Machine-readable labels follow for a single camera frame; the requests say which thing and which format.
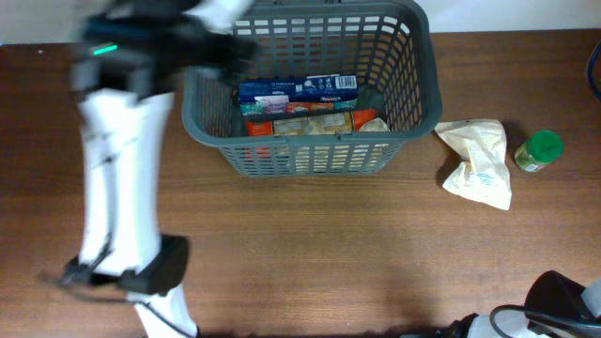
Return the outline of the blue tea box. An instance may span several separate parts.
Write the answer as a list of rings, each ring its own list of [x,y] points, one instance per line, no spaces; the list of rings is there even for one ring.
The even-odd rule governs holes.
[[[239,85],[243,116],[298,115],[353,109],[359,85],[355,75],[318,75],[304,78],[263,79]]]

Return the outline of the beige paper pouch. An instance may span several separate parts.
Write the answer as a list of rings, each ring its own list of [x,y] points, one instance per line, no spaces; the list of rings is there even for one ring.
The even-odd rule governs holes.
[[[438,137],[461,157],[442,187],[450,193],[501,210],[511,205],[510,173],[505,164],[507,139],[495,119],[440,122]]]
[[[389,132],[386,122],[375,109],[358,110],[328,115],[314,115],[277,120],[271,123],[275,136],[342,135],[353,131]],[[369,146],[359,145],[350,154],[351,146],[302,146],[295,159],[296,168],[303,173],[341,173],[362,167]]]

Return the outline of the orange snack packet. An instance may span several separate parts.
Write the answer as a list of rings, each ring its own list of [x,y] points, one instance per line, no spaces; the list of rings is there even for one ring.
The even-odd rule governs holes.
[[[351,133],[354,131],[388,132],[390,128],[376,109],[355,110],[327,115],[311,115],[268,122],[246,122],[250,136],[309,136]]]

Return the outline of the grey plastic basket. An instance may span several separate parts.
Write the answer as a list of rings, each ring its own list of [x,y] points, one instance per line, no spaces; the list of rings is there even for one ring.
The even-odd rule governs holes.
[[[182,122],[245,176],[375,173],[440,121],[413,1],[258,1],[229,31],[258,44],[256,60],[232,84],[188,71]]]

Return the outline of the green lidded jar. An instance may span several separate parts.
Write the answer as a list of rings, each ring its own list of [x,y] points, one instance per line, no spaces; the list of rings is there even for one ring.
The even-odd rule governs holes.
[[[534,173],[556,161],[564,151],[564,143],[554,131],[537,131],[515,153],[516,165],[523,171]]]

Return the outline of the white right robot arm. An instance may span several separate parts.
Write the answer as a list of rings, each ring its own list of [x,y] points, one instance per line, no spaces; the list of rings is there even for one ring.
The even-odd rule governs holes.
[[[600,282],[579,284],[558,271],[543,273],[522,305],[472,314],[436,333],[443,338],[600,338]]]

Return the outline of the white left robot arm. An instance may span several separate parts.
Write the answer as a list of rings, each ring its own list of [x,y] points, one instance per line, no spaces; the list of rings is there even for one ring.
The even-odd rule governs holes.
[[[230,83],[256,43],[232,24],[249,0],[110,1],[87,16],[71,64],[82,119],[85,232],[58,286],[79,300],[113,284],[150,337],[196,337],[182,280],[190,246],[158,226],[162,137],[178,75],[200,68]]]

